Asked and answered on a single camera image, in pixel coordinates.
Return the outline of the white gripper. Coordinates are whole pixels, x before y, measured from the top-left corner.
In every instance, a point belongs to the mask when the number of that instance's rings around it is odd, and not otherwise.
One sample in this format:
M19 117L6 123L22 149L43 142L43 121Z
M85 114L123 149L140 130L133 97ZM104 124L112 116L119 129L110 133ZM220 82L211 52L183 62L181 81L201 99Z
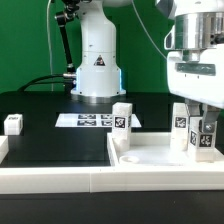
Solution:
M224 109L224 44L202 51L198 63L184 62L180 51L170 52L167 82L172 94L187 98L189 117L200 117L200 103L204 103L200 130L214 133L220 111Z

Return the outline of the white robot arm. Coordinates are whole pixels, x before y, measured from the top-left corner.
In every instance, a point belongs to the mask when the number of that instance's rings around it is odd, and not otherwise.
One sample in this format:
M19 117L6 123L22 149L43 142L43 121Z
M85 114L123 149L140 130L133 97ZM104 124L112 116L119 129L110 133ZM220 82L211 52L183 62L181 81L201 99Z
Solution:
M116 28L105 7L129 5L133 0L68 0L66 17L80 19L82 63L72 71L72 94L94 102L122 94L116 65ZM174 21L164 40L168 51L169 91L203 105L199 130L215 131L224 109L224 0L155 0L157 9Z

